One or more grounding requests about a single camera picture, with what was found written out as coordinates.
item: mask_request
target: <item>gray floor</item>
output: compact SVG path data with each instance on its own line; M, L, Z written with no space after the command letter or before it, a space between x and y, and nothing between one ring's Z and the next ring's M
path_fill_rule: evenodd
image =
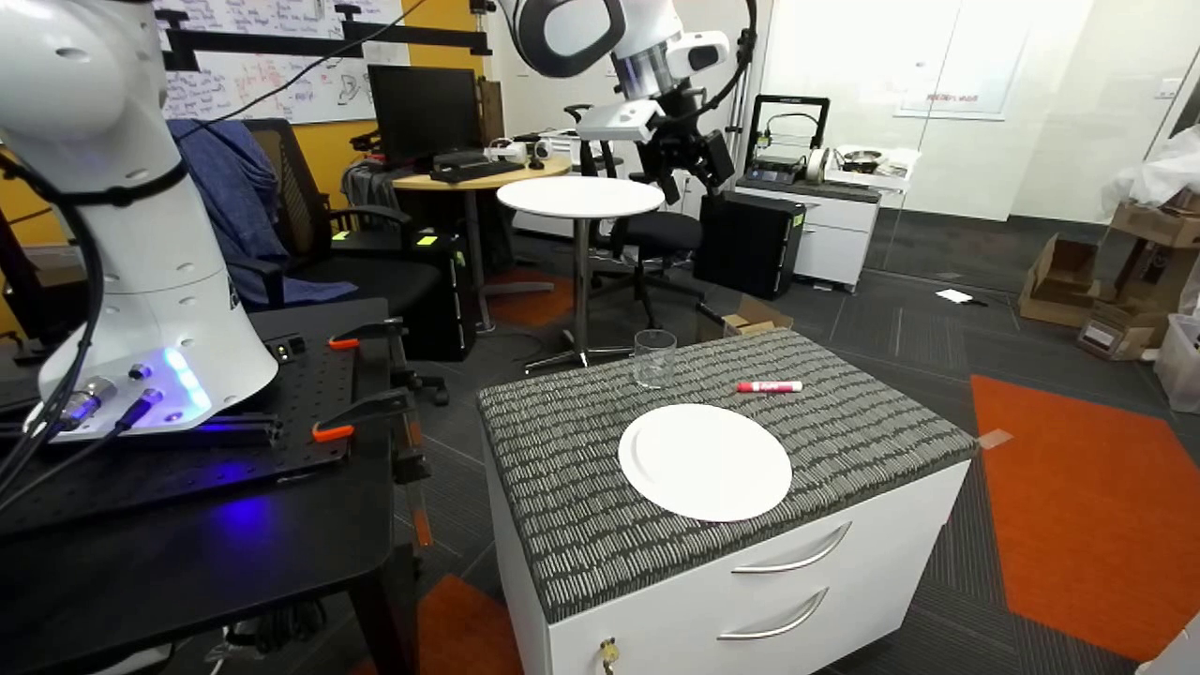
M975 431L969 373L1002 373L1104 405L1150 412L1174 422L1178 440L1200 457L1198 415L1165 405L1150 367L1110 362L1078 350L1069 330L1035 326L1018 313L1018 288L1045 235L1099 241L1099 230L1052 220L978 226L957 216L882 212L859 292L793 286L775 300L797 326L835 350L843 360L875 372L898 390L919 398L962 426ZM545 267L572 262L562 242L522 241L518 250ZM985 308L957 308L939 288L975 292ZM692 308L659 300L659 317L695 342L704 330ZM628 342L643 321L628 292L613 292L595 312L595 342ZM480 337L478 351L450 380L453 405L423 410L427 435L427 507L435 550L432 586L460 572L499 595L497 546L484 495L484 431L473 395L522 373L522 362L555 350L555 333L499 330ZM210 636L180 650L169 670L208 670L198 655ZM329 631L294 645L268 665L233 665L228 670L303 670L340 675L364 655L364 641L340 598L329 598ZM914 606L900 633L834 665L829 675L1129 675L1132 665L1079 645L1057 631L1004 612L989 507L978 467L972 467L949 527L940 531Z

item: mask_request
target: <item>whiteboard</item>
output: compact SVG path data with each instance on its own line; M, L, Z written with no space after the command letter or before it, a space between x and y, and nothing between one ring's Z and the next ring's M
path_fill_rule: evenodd
M340 36L334 0L153 0L153 7L187 10L187 28L224 35L289 35ZM395 21L402 0L359 0L359 21ZM244 102L283 85L317 55L255 55L255 52L198 52L198 72L164 76L169 120L213 120ZM410 63L404 45L368 45L370 63ZM242 115L285 115L294 122L375 120L368 58L328 58L285 93Z

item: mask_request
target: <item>black desk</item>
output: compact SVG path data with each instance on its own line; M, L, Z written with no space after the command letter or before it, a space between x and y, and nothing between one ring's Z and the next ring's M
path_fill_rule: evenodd
M368 317L383 317L383 303L273 312L263 321L307 337ZM364 360L359 390L370 373L383 387L383 360ZM415 670L412 556L390 542L383 426L359 426L340 467L299 485L0 538L0 670L88 670L322 591L352 595L379 670Z

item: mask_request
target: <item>desk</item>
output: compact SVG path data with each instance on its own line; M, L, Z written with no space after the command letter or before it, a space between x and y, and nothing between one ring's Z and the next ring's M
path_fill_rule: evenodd
M737 395L743 380L802 380L802 395ZM618 440L670 402L772 431L784 502L712 523L643 500ZM680 350L659 390L603 362L480 390L480 412L525 675L593 675L603 636L615 670L818 670L903 621L975 453L969 431L793 330Z
M589 226L599 216L629 216L664 206L664 191L652 183L613 178L613 176L555 176L555 178L525 178L499 191L499 203L545 216L572 216L573 220L573 333L572 350L549 360L532 360L525 367L552 367L552 362L583 362L589 367L593 355L628 355L629 350L593 350L589 345L589 292L593 292L593 246Z
M322 337L383 317L379 300L268 312L268 333ZM368 351L359 387L383 387ZM349 591L379 670L415 665L410 546L390 542L390 453L359 426L340 467L0 538L0 670L88 670L289 598Z
M499 296L499 292L529 292L532 286L484 286L484 242L480 242L480 191L499 191L508 183L522 183L522 178L539 178L539 176L562 176L572 173L572 161L545 161L545 170L518 170L518 173L497 173L497 176L478 176L478 178L459 178L459 183L448 183L448 178L435 178L432 173L412 173L412 176L397 176L395 178L395 191L459 191L467 196L467 242L468 242L468 256L473 256L473 271L478 271L478 296L480 296L480 330L492 333L492 312L488 312L488 296Z

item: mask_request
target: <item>computer monitor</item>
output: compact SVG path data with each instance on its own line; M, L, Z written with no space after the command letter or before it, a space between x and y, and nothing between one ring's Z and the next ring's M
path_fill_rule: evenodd
M484 147L473 72L370 63L370 96L390 170L427 173L435 152Z

